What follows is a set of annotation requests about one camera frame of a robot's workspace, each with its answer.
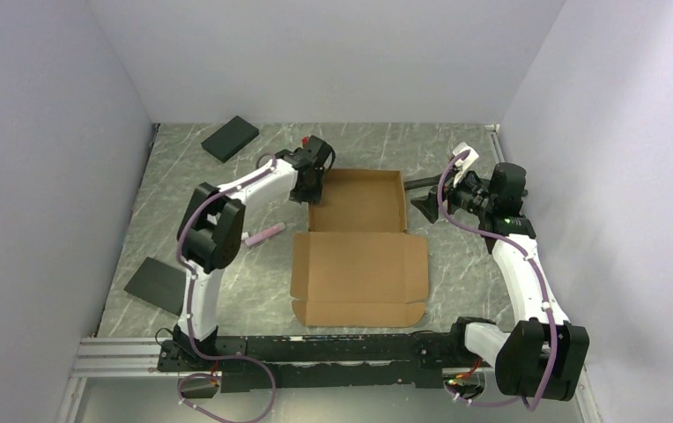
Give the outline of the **pink marker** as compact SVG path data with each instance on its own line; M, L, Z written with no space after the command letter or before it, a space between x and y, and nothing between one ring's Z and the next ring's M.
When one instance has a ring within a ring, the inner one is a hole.
M278 222L277 224L270 226L259 233L250 235L243 242L248 248L253 248L254 246L268 240L269 238L280 234L286 229L286 224L284 222Z

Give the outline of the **brown cardboard box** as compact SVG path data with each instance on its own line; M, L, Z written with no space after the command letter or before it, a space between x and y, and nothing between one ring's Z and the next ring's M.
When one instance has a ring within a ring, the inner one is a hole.
M409 328L425 314L429 252L409 234L396 170L334 169L294 235L292 311L309 327Z

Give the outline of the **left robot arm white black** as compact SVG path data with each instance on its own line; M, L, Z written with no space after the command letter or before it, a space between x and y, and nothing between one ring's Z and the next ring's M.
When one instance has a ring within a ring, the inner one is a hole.
M218 295L225 268L239 254L249 212L274 200L319 204L325 175L333 166L333 147L307 136L293 151L263 155L249 174L219 186L197 185L177 234L176 259L186 274L178 340L187 339L181 358L195 370L216 358Z

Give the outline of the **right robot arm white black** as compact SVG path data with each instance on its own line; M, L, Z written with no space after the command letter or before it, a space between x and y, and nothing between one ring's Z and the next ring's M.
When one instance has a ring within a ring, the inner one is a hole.
M499 391L533 411L544 399L573 398L590 338L572 324L544 274L536 231L521 211L527 193L523 167L502 162L484 179L452 160L436 186L411 203L430 222L444 217L484 238L505 281L515 326L504 332L487 321L465 320L448 353L460 366L479 357L492 365Z

